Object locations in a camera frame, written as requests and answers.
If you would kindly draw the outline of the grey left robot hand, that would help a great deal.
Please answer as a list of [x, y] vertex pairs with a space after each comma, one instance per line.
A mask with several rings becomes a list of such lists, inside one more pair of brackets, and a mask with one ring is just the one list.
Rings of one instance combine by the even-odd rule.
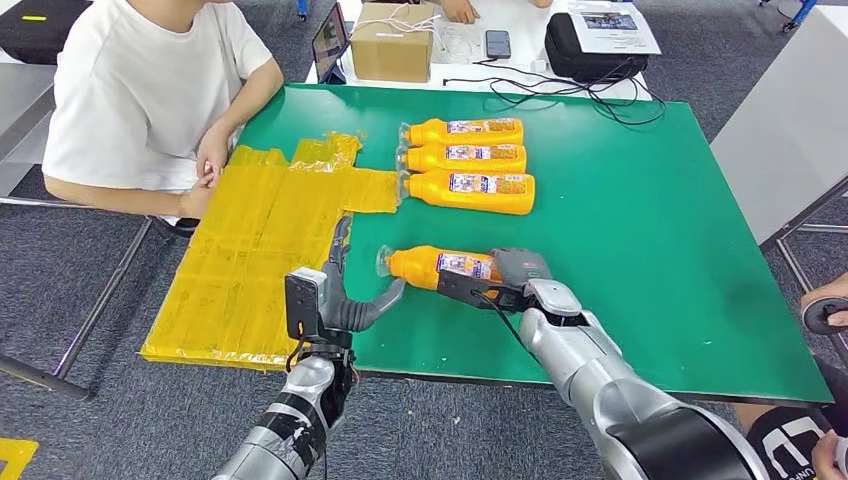
[[328, 258], [322, 266], [322, 271], [327, 275], [325, 292], [328, 298], [323, 324], [331, 329], [362, 332], [400, 301], [406, 281], [395, 279], [384, 293], [368, 302], [352, 300], [347, 296], [343, 275], [351, 224], [352, 217], [349, 215], [343, 215], [337, 222]]

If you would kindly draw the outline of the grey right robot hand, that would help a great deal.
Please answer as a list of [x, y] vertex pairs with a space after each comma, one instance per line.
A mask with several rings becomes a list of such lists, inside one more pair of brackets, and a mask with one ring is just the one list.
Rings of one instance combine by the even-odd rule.
[[495, 248], [490, 251], [504, 285], [522, 288], [532, 279], [551, 280], [547, 262], [536, 252], [522, 248]]

